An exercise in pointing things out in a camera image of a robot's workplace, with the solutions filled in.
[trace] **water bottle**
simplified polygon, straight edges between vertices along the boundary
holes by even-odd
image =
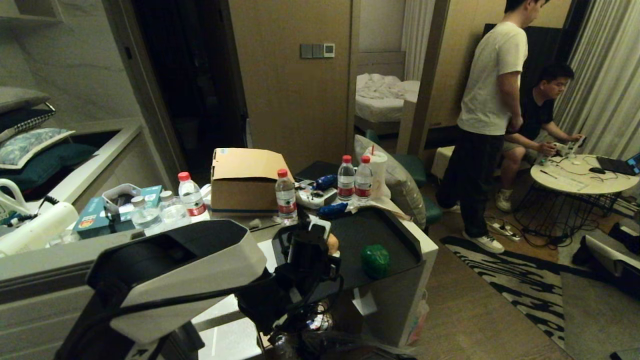
[[[298,221],[296,190],[285,168],[278,170],[276,200],[278,201],[278,215],[282,219],[282,222],[287,225],[295,224]]]
[[[160,200],[160,217],[164,222],[165,231],[191,223],[187,208],[184,207],[179,198],[173,196],[173,192],[169,190],[161,192]]]
[[[348,202],[353,197],[354,174],[351,156],[343,156],[342,165],[338,169],[338,199],[340,201]]]
[[[356,172],[356,200],[358,202],[367,202],[371,197],[371,183],[373,182],[373,171],[369,163],[371,158],[363,155],[360,159],[360,166]]]
[[[133,226],[135,226],[136,229],[143,229],[147,236],[164,231],[160,210],[148,206],[145,198],[142,196],[136,196],[131,199],[131,204],[134,206],[133,213],[131,214],[131,222],[133,222]]]
[[[178,180],[180,180],[178,194],[180,195],[180,200],[182,200],[184,206],[187,208],[191,222],[210,220],[211,216],[207,211],[207,206],[202,200],[200,187],[191,180],[191,175],[188,172],[181,172],[178,174]]]

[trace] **white sneaker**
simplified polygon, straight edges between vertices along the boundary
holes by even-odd
[[[495,194],[495,207],[504,211],[505,213],[511,212],[511,193],[513,190],[501,189]]]
[[[460,205],[454,205],[448,209],[442,208],[443,213],[460,213]]]
[[[465,239],[476,243],[478,246],[480,246],[484,250],[487,250],[488,252],[492,252],[494,254],[501,254],[504,252],[504,246],[502,246],[502,244],[499,243],[498,240],[496,240],[491,234],[487,234],[481,238],[472,238],[471,236],[467,235],[467,232],[462,231],[462,235],[465,237]]]

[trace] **bed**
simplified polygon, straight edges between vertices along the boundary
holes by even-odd
[[[397,133],[404,100],[415,102],[420,81],[401,81],[404,52],[360,53],[356,80],[355,126],[379,135]]]

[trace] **red bottle cap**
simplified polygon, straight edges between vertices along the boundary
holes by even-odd
[[[180,180],[180,181],[191,180],[191,175],[188,172],[183,171],[183,172],[178,174],[178,180]]]

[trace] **zebra pattern rug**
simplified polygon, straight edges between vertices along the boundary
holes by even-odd
[[[441,242],[564,348],[560,273],[592,278],[591,273],[509,251],[493,254],[471,241],[453,236],[443,238]]]

